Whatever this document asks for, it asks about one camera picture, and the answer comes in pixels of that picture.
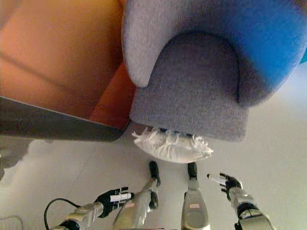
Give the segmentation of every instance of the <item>metallic robot arm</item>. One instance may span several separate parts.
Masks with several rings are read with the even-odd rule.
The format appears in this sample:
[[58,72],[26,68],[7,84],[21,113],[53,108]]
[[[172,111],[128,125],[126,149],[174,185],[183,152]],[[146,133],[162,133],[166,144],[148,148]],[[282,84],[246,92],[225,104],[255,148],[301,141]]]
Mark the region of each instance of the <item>metallic robot arm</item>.
[[98,217],[107,217],[113,210],[123,206],[128,199],[134,197],[134,193],[122,193],[126,190],[128,187],[101,194],[94,203],[75,209],[65,218],[64,222],[52,230],[86,230]]
[[236,230],[275,230],[270,220],[257,208],[253,196],[243,190],[240,181],[223,173],[219,177],[210,174],[207,177],[219,183],[222,192],[227,194],[239,219],[235,224]]

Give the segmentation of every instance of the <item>gray fabric upholstery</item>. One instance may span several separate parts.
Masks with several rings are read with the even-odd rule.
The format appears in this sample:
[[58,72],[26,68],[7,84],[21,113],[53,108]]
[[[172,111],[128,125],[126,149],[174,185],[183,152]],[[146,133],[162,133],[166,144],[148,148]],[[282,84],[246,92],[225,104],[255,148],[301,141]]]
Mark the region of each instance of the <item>gray fabric upholstery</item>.
[[177,34],[204,31],[226,38],[239,59],[239,103],[267,100],[299,63],[307,18],[294,0],[128,0],[123,54],[128,73],[146,87],[166,43]]
[[238,60],[229,43],[205,33],[172,39],[146,88],[136,91],[133,121],[227,141],[245,136],[248,109],[237,103]]

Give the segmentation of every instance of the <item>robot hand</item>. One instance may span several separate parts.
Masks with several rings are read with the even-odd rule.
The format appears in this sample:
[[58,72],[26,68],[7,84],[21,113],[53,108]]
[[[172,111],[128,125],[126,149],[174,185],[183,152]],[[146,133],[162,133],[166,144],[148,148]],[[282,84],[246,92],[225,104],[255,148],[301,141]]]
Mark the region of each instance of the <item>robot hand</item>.
[[275,230],[270,220],[256,207],[252,195],[243,190],[242,183],[235,177],[220,173],[214,177],[210,174],[207,177],[220,184],[222,192],[227,194],[231,206],[239,218],[235,224],[236,230]]
[[128,193],[128,187],[118,188],[110,190],[106,193],[101,194],[95,202],[103,204],[103,213],[99,218],[107,217],[113,210],[122,207],[128,199],[134,197],[134,193]]
[[224,173],[220,173],[219,177],[211,176],[210,174],[207,175],[207,177],[220,184],[222,187],[221,191],[227,194],[227,199],[231,201],[231,197],[229,195],[229,190],[231,188],[237,187],[240,189],[243,189],[243,185],[240,181],[238,181],[235,177],[228,176]]

